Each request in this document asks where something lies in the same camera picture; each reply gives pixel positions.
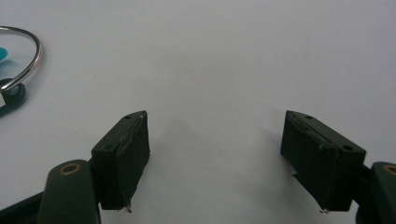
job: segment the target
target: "white surface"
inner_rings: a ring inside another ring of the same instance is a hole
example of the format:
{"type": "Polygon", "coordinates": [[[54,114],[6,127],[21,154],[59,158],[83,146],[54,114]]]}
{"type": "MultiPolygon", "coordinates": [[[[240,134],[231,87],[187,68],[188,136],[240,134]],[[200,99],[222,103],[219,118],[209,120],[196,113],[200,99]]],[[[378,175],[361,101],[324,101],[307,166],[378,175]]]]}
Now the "white surface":
{"type": "Polygon", "coordinates": [[[0,94],[0,108],[3,107],[3,105],[6,105],[6,102],[4,101],[3,95],[0,94]]]}
{"type": "Polygon", "coordinates": [[[0,118],[0,207],[43,190],[52,167],[89,159],[123,115],[146,109],[151,158],[133,213],[102,211],[103,223],[354,223],[356,204],[321,214],[290,177],[284,115],[320,119],[366,148],[368,166],[396,161],[395,10],[389,0],[2,1],[1,24],[35,33],[45,56],[24,105],[0,118]]]}

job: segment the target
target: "round hole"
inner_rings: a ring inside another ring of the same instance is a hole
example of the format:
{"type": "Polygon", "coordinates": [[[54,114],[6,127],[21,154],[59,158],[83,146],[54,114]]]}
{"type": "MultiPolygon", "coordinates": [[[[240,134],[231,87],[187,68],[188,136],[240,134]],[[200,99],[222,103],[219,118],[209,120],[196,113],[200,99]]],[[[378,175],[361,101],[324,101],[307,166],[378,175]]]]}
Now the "round hole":
{"type": "Polygon", "coordinates": [[[20,87],[19,86],[15,86],[11,90],[9,90],[8,95],[11,95],[11,96],[15,95],[15,94],[18,93],[19,90],[20,90],[20,87]]]}
{"type": "Polygon", "coordinates": [[[346,150],[352,150],[353,149],[353,147],[350,147],[350,146],[343,146],[343,148],[346,149],[346,150]]]}
{"type": "Polygon", "coordinates": [[[61,170],[59,171],[59,173],[61,173],[61,175],[71,175],[71,174],[77,172],[79,170],[79,168],[81,168],[80,164],[69,163],[69,164],[66,164],[64,167],[62,167],[61,170]]]}
{"type": "Polygon", "coordinates": [[[385,165],[384,169],[391,173],[392,175],[396,175],[396,166],[395,165],[385,165]]]}

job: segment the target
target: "clip jaw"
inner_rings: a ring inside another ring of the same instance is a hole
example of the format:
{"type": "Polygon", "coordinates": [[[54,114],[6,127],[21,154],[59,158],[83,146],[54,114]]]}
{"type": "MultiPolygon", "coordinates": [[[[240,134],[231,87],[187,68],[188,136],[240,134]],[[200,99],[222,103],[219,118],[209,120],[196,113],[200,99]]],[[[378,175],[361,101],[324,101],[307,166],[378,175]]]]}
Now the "clip jaw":
{"type": "Polygon", "coordinates": [[[53,168],[44,192],[0,211],[0,223],[99,224],[99,203],[130,211],[148,161],[148,114],[140,111],[123,117],[96,144],[90,161],[53,168]]]}
{"type": "Polygon", "coordinates": [[[102,209],[131,205],[137,183],[149,161],[146,111],[123,117],[92,150],[90,164],[102,209]]]}
{"type": "Polygon", "coordinates": [[[280,152],[325,211],[360,207],[358,224],[396,223],[396,164],[363,164],[366,151],[319,120],[287,111],[280,152]]]}
{"type": "Polygon", "coordinates": [[[349,210],[364,149],[311,116],[287,111],[280,151],[322,209],[349,210]]]}

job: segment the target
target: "screw hole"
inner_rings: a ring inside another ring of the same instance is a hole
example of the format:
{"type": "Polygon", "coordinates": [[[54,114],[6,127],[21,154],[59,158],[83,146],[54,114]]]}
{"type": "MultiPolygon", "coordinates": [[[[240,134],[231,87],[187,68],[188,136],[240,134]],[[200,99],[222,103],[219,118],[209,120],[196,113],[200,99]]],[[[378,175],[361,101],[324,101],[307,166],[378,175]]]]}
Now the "screw hole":
{"type": "Polygon", "coordinates": [[[350,146],[343,146],[343,148],[346,149],[346,150],[352,150],[353,149],[353,147],[350,147],[350,146]]]}
{"type": "Polygon", "coordinates": [[[385,165],[384,169],[388,171],[392,175],[396,175],[396,166],[395,165],[385,165]]]}
{"type": "Polygon", "coordinates": [[[61,175],[71,175],[75,172],[77,172],[81,168],[81,165],[78,163],[69,163],[66,164],[64,167],[61,168],[59,171],[61,175]]]}

